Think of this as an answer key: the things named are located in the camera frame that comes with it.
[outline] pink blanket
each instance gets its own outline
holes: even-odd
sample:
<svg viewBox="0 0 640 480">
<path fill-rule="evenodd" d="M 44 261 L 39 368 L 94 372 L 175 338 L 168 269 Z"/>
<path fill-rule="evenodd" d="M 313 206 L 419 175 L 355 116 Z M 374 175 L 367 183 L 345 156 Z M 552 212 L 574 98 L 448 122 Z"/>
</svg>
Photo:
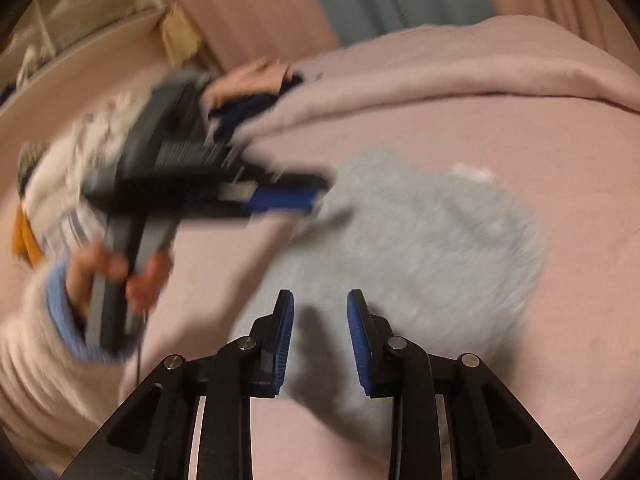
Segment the pink blanket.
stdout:
<svg viewBox="0 0 640 480">
<path fill-rule="evenodd" d="M 308 82 L 242 130 L 256 150 L 336 166 L 382 144 L 430 170 L 488 167 L 546 225 L 547 264 L 508 385 L 580 478 L 599 479 L 640 418 L 640 76 L 524 17 L 422 27 L 299 68 Z M 225 341 L 288 225 L 181 228 L 146 369 Z M 385 474 L 293 403 L 256 402 L 252 417 L 258 480 Z"/>
</svg>

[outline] human hand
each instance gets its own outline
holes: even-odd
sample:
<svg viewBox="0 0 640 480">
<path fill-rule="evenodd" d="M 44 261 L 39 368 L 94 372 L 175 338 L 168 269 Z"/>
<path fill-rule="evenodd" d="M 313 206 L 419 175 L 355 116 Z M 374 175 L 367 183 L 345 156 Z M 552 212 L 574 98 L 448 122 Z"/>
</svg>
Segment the human hand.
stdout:
<svg viewBox="0 0 640 480">
<path fill-rule="evenodd" d="M 126 298 L 137 314 L 152 310 L 164 289 L 174 266 L 167 251 L 151 258 L 142 274 L 127 280 L 129 264 L 120 254 L 111 253 L 101 242 L 91 242 L 79 248 L 69 261 L 66 270 L 66 296 L 77 322 L 86 324 L 94 286 L 94 276 L 99 274 L 108 282 L 127 280 Z"/>
</svg>

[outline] gray fuzzy fabric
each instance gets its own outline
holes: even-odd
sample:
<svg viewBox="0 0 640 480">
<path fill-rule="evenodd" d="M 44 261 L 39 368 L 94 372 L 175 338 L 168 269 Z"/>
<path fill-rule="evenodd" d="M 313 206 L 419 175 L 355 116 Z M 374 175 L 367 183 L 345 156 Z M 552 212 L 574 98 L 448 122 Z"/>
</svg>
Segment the gray fuzzy fabric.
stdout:
<svg viewBox="0 0 640 480">
<path fill-rule="evenodd" d="M 390 445 L 391 404 L 360 387 L 346 297 L 360 288 L 394 333 L 431 354 L 508 360 L 536 285 L 544 243 L 532 215 L 497 187 L 423 173 L 385 152 L 337 173 L 318 216 L 270 267 L 234 328 L 249 333 L 281 288 L 296 317 L 281 394 L 376 454 Z"/>
</svg>

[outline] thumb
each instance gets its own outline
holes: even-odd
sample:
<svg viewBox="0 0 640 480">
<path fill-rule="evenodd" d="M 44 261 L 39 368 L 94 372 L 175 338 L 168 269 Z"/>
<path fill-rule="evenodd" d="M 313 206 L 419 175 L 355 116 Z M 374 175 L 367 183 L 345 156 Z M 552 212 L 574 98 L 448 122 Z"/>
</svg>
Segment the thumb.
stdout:
<svg viewBox="0 0 640 480">
<path fill-rule="evenodd" d="M 94 277 L 99 275 L 108 282 L 123 282 L 128 273 L 127 259 L 111 253 L 101 242 L 81 247 L 71 256 L 66 270 L 65 285 L 69 305 L 86 318 Z"/>
</svg>

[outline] silver screw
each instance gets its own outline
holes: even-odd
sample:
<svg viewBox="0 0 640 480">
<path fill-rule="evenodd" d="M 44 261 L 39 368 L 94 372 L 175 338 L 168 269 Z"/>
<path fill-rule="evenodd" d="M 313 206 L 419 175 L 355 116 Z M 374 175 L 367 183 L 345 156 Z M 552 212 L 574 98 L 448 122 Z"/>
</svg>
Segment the silver screw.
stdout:
<svg viewBox="0 0 640 480">
<path fill-rule="evenodd" d="M 406 339 L 400 336 L 393 336 L 389 338 L 389 341 L 386 342 L 393 350 L 403 350 L 406 348 Z"/>
<path fill-rule="evenodd" d="M 469 368 L 476 368 L 480 364 L 480 359 L 478 359 L 478 356 L 473 354 L 464 354 L 462 356 L 462 364 Z"/>
<path fill-rule="evenodd" d="M 164 360 L 164 367 L 167 370 L 175 370 L 176 368 L 180 368 L 183 362 L 184 358 L 182 356 L 170 355 Z"/>
<path fill-rule="evenodd" d="M 251 350 L 255 346 L 255 339 L 251 336 L 244 336 L 238 340 L 238 348 L 241 350 Z"/>
</svg>

